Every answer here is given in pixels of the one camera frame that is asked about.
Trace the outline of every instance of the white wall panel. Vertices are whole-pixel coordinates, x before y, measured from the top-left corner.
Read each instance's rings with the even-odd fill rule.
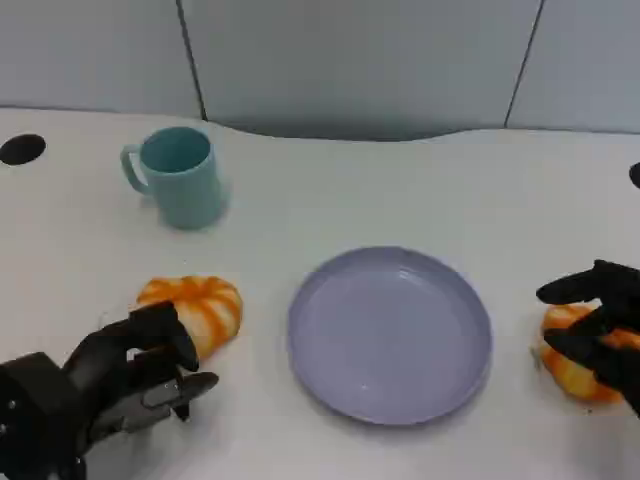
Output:
[[[0,105],[198,116],[174,0],[2,0]]]
[[[548,0],[512,127],[640,132],[640,2]]]
[[[209,118],[398,138],[502,126],[537,0],[185,0]]]

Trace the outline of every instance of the orange pumpkin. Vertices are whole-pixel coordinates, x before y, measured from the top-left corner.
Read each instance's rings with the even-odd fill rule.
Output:
[[[142,307],[167,300],[173,302],[201,361],[240,329],[242,299],[236,287],[221,278],[153,278],[138,295],[137,303]]]
[[[549,328],[567,328],[592,310],[593,308],[582,304],[549,307],[541,331],[544,333]],[[624,330],[614,330],[603,337],[603,341],[616,348],[625,346],[640,349],[640,336]],[[553,350],[544,340],[540,344],[538,354],[556,383],[570,396],[594,404],[616,403],[622,400],[620,393],[598,383],[591,370]]]

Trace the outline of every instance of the lavender plate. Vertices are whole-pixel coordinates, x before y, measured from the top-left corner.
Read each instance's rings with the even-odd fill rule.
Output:
[[[398,247],[344,253],[313,272],[289,310],[292,368],[350,417],[411,425],[462,406],[482,386],[489,316],[438,260]]]

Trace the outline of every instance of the mug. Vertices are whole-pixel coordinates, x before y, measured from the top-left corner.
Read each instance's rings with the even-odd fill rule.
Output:
[[[146,183],[133,169],[132,154],[140,158]],[[131,186],[154,198],[169,225],[197,229],[220,216],[224,199],[213,148],[204,133],[189,127],[158,130],[140,146],[125,146],[120,160]]]

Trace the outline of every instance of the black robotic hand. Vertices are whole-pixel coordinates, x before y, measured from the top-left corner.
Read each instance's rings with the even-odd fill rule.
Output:
[[[596,379],[618,390],[640,416],[640,351],[602,342],[614,329],[640,333],[640,271],[596,260],[591,270],[548,283],[537,292],[544,303],[561,305],[600,299],[602,305],[568,329],[549,329],[546,342]]]
[[[87,336],[62,368],[39,352],[0,364],[0,473],[9,480],[84,480],[84,454],[190,402],[218,377],[198,369],[195,346],[167,302]]]

